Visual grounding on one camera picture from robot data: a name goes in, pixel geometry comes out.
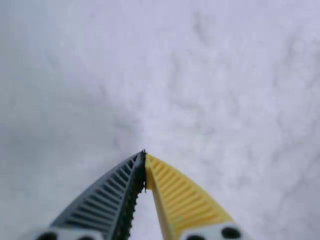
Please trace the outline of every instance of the white surface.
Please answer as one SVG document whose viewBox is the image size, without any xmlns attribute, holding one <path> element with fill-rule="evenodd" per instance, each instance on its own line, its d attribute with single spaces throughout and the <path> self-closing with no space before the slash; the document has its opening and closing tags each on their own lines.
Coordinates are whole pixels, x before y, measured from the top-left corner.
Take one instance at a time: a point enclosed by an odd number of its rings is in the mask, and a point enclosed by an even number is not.
<svg viewBox="0 0 320 240">
<path fill-rule="evenodd" d="M 320 2 L 0 3 L 0 232 L 145 148 L 255 240 L 320 234 Z M 160 240 L 141 194 L 131 239 Z"/>
</svg>

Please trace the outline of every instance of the ridged grip surface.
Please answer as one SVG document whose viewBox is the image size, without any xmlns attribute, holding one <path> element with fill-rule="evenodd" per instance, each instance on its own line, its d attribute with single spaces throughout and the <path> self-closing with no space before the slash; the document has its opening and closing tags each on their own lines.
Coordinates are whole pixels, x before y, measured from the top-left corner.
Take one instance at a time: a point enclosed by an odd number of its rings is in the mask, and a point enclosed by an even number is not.
<svg viewBox="0 0 320 240">
<path fill-rule="evenodd" d="M 51 224 L 98 230 L 105 240 L 130 235 L 136 199 L 146 181 L 144 151 L 108 171 L 78 196 Z"/>
<path fill-rule="evenodd" d="M 233 221 L 202 188 L 167 163 L 146 155 L 146 188 L 151 189 L 165 240 L 184 230 Z"/>
</svg>

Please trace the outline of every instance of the mounting hole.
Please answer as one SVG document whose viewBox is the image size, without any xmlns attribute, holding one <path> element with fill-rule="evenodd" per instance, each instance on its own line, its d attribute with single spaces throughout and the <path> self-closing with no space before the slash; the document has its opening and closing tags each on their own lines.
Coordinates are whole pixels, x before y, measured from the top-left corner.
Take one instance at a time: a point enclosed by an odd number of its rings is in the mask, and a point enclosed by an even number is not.
<svg viewBox="0 0 320 240">
<path fill-rule="evenodd" d="M 221 234 L 225 239 L 239 239 L 241 237 L 240 231 L 234 227 L 225 227 Z"/>
<path fill-rule="evenodd" d="M 57 240 L 58 235 L 53 231 L 48 231 L 41 234 L 36 240 Z"/>
<path fill-rule="evenodd" d="M 206 240 L 203 236 L 200 235 L 190 235 L 186 238 L 186 240 Z"/>
<path fill-rule="evenodd" d="M 82 236 L 78 240 L 95 240 L 92 236 Z"/>
</svg>

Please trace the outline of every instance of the gripper jaw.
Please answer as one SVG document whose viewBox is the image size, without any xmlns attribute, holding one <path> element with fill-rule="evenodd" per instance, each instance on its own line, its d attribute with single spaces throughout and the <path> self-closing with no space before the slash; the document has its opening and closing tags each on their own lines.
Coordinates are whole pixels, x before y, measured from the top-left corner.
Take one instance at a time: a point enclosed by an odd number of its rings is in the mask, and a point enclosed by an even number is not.
<svg viewBox="0 0 320 240">
<path fill-rule="evenodd" d="M 51 224 L 58 228 L 97 230 L 104 240 L 126 240 L 138 194 L 145 185 L 144 151 L 99 178 Z"/>
</svg>

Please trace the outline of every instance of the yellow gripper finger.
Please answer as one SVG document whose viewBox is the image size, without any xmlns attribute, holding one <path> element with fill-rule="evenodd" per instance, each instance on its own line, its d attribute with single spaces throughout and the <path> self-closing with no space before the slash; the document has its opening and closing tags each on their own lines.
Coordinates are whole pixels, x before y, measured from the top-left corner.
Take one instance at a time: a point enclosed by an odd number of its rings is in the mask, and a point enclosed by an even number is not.
<svg viewBox="0 0 320 240">
<path fill-rule="evenodd" d="M 174 167 L 147 154 L 145 171 L 164 240 L 178 240 L 188 229 L 233 222 L 210 195 Z"/>
</svg>

